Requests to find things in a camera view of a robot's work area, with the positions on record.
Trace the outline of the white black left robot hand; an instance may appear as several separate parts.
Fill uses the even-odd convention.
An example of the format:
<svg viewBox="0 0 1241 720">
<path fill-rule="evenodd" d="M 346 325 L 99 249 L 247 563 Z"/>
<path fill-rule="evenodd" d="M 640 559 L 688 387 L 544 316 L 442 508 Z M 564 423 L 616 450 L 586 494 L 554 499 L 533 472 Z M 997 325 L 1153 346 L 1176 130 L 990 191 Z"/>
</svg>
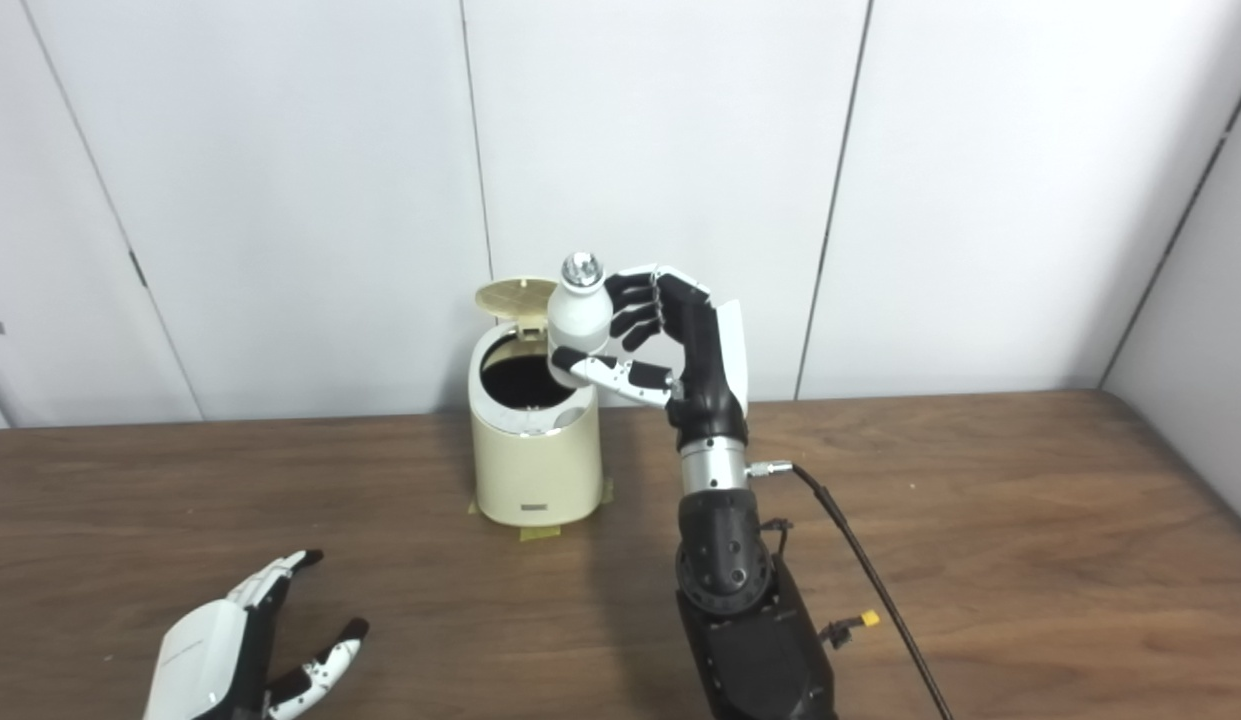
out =
<svg viewBox="0 0 1241 720">
<path fill-rule="evenodd" d="M 311 659 L 271 678 L 274 634 L 297 571 L 324 557 L 274 559 L 222 598 L 184 614 L 164 634 L 145 719 L 299 719 L 343 679 L 369 636 L 354 618 Z"/>
</svg>

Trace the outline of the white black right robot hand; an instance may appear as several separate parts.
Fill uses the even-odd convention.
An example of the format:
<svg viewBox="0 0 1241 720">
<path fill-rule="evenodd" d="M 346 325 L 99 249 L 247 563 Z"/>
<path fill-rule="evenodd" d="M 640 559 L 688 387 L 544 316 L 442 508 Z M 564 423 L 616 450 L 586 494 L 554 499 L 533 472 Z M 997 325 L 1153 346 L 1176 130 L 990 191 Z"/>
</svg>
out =
<svg viewBox="0 0 1241 720">
<path fill-rule="evenodd" d="M 714 307 L 707 287 L 671 266 L 602 273 L 588 252 L 562 264 L 546 320 L 556 382 L 664 408 L 678 448 L 712 438 L 747 444 L 738 300 Z"/>
</svg>

